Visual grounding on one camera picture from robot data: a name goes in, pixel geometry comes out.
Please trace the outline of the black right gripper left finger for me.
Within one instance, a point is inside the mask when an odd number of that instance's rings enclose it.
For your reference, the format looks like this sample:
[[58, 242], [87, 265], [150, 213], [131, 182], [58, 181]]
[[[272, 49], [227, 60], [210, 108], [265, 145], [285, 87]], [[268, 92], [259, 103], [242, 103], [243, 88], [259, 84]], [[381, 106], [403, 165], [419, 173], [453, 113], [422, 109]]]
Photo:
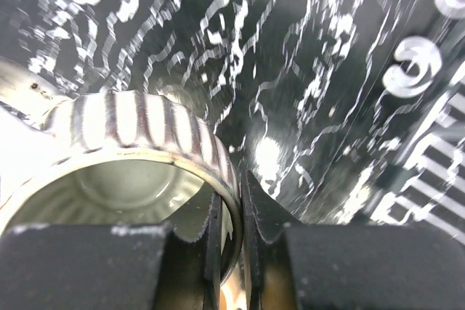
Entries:
[[28, 224], [1, 238], [3, 309], [218, 309], [222, 201], [155, 225]]

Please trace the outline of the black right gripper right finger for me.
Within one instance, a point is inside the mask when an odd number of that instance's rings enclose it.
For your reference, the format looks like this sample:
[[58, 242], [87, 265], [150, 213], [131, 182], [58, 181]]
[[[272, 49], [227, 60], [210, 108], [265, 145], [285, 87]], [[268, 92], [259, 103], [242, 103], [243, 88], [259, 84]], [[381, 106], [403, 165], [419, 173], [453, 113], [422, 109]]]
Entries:
[[240, 176], [250, 309], [462, 309], [464, 247], [422, 226], [304, 224]]

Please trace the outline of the white ribbed ceramic mug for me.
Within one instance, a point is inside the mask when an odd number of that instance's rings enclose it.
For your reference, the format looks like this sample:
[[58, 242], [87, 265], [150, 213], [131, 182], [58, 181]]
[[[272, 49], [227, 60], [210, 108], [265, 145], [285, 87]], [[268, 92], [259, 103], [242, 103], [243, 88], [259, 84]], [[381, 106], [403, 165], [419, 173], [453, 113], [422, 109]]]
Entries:
[[138, 91], [70, 99], [51, 89], [1, 94], [1, 229], [16, 224], [155, 224], [202, 186], [228, 210], [226, 281], [242, 244], [240, 190], [222, 142], [185, 106]]

